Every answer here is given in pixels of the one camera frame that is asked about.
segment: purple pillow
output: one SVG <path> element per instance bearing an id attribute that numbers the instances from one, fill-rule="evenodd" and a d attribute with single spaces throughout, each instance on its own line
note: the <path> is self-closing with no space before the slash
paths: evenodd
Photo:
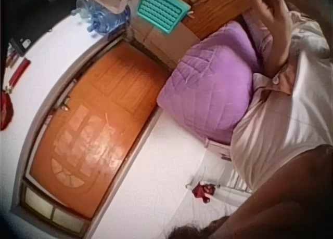
<path id="1" fill-rule="evenodd" d="M 202 139 L 230 144 L 259 69 L 247 34 L 233 21 L 186 53 L 157 103 Z"/>

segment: frosted glass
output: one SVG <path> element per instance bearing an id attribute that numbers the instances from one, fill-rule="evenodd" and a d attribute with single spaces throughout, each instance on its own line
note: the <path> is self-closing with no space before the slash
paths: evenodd
<path id="1" fill-rule="evenodd" d="M 44 217 L 48 219 L 51 218 L 53 206 L 44 199 L 40 198 L 29 188 L 27 188 L 27 191 L 25 192 L 25 203 Z"/>
<path id="2" fill-rule="evenodd" d="M 77 233 L 81 231 L 82 226 L 84 224 L 84 221 L 76 217 L 73 217 L 67 213 L 64 213 L 60 209 L 56 209 L 54 211 L 53 222 Z"/>

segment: teal basket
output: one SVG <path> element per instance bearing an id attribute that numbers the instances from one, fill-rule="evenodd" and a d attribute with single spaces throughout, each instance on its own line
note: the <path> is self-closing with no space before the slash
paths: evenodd
<path id="1" fill-rule="evenodd" d="M 140 0 L 137 14 L 161 30 L 171 33 L 190 8 L 182 0 Z"/>

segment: plastic water bottle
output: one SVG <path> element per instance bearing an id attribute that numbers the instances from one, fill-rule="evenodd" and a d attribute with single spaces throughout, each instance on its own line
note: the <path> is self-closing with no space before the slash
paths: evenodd
<path id="1" fill-rule="evenodd" d="M 79 14 L 86 22 L 92 22 L 92 13 L 96 8 L 95 1 L 92 0 L 76 0 L 76 9 L 71 11 L 71 15 Z"/>
<path id="2" fill-rule="evenodd" d="M 107 8 L 95 9 L 92 14 L 92 24 L 87 28 L 88 32 L 95 30 L 101 35 L 116 30 L 119 26 L 125 25 L 131 18 L 131 9 L 127 5 L 123 12 L 114 14 Z"/>

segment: person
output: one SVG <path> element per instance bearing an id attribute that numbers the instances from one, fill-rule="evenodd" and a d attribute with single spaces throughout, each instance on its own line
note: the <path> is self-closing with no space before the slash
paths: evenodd
<path id="1" fill-rule="evenodd" d="M 230 217 L 168 239 L 333 238 L 333 4 L 286 1 L 300 12 L 251 0 L 244 14 L 264 72 L 253 74 L 231 158 L 254 193 Z"/>

